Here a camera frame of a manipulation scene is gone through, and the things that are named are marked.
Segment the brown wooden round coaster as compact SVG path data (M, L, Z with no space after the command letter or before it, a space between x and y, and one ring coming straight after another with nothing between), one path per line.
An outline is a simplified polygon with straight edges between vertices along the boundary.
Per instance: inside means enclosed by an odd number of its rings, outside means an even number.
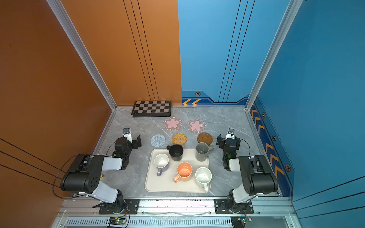
M213 142L213 137L209 133L200 133L197 137L197 142L211 145Z

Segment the blue woven round coaster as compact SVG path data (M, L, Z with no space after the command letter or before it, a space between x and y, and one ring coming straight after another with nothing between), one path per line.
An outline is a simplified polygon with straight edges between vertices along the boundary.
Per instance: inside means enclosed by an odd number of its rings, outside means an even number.
M154 135L152 138L151 138L151 141L150 141L150 144L153 146L153 147L162 147L164 144L165 144L165 136L162 135L162 134L158 134L158 135Z

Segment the pink flower coaster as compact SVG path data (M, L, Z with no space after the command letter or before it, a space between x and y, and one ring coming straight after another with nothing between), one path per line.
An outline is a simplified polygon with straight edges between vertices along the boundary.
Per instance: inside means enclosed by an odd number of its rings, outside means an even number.
M201 119L188 121L187 124L188 124L188 131L197 134L202 133L207 126L206 123L201 121Z
M164 120L163 124L166 131L178 131L180 130L182 120L173 116Z

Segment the purple mug white inside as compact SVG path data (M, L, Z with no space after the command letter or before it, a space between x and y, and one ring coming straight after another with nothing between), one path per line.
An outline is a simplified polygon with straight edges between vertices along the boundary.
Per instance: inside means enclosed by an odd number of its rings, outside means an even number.
M159 154L154 159L154 165L157 168L157 176L161 176L169 168L169 157L166 154Z

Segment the tan rattan round coaster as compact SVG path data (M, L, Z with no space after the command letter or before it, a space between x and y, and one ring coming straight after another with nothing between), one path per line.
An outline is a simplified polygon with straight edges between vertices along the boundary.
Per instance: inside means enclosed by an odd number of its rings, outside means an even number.
M176 133L172 137L173 144L184 145L187 143L187 136L183 133Z

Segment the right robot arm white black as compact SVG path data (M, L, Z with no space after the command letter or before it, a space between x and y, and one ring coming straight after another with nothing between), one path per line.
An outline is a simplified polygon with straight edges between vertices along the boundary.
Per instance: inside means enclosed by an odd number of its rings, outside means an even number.
M238 156L240 139L233 134L217 137L216 145L223 149L222 163L225 170L239 172L242 184L231 190L227 199L215 201L217 214L252 214L252 199L278 191L279 185L266 156Z

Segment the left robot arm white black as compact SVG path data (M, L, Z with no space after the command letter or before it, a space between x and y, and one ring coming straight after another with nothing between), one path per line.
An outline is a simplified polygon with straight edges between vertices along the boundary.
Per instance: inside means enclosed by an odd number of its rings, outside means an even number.
M98 200L99 204L94 208L99 208L99 214L137 214L140 200L124 199L121 190L101 181L101 174L105 171L125 170L132 150L141 146L141 136L136 140L123 136L115 141L115 151L111 157L78 154L62 178L60 188L64 192L80 193Z

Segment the grey mug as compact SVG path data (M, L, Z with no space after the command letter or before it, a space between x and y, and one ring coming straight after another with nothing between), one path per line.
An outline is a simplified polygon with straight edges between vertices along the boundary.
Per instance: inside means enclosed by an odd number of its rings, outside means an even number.
M200 142L196 146L195 158L198 161L203 162L207 160L209 152L211 152L213 149L214 148L212 146L209 146L204 142Z

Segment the brown white chessboard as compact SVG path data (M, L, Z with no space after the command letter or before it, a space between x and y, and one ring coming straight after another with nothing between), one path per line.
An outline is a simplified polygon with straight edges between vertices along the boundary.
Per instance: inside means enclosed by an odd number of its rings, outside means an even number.
M132 117L170 117L172 101L136 101Z

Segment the black mug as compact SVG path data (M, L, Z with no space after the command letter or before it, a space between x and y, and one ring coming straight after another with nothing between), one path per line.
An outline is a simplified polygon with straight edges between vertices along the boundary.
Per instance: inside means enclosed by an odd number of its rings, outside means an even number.
M178 162L183 158L183 147L181 145L168 145L166 149L169 151L169 155L174 161Z

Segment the orange pink mug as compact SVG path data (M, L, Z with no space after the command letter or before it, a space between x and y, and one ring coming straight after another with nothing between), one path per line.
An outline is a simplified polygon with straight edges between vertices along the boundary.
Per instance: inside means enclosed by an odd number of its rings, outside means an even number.
M177 166L177 176L174 177L174 182L189 181L193 175L193 167L188 162L182 162Z

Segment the green circuit board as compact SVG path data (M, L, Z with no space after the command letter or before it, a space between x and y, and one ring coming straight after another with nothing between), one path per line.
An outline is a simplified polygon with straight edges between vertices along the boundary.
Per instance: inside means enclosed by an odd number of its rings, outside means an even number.
M127 225L127 219L123 217L110 217L108 221L109 228L125 228Z

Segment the right small circuit board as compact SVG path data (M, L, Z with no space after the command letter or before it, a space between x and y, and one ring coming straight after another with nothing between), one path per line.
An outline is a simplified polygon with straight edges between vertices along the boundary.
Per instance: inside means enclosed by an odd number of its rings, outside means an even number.
M247 217L231 217L231 224L233 228L245 228L246 225L252 221L250 216Z

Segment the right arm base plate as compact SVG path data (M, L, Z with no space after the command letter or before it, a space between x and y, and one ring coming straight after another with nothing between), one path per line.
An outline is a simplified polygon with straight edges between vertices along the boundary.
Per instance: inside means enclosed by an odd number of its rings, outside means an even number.
M236 203L225 199L215 199L214 207L216 214L254 214L252 202Z

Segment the aluminium rail frame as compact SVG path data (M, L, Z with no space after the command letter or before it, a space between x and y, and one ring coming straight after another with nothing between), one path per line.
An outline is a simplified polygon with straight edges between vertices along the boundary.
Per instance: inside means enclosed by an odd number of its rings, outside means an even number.
M216 214L215 199L223 197L141 197L136 215L101 215L89 198L66 200L53 228L109 228L110 217L127 219L125 228L232 228L231 217L250 216L246 228L300 228L287 197L252 200L254 214Z

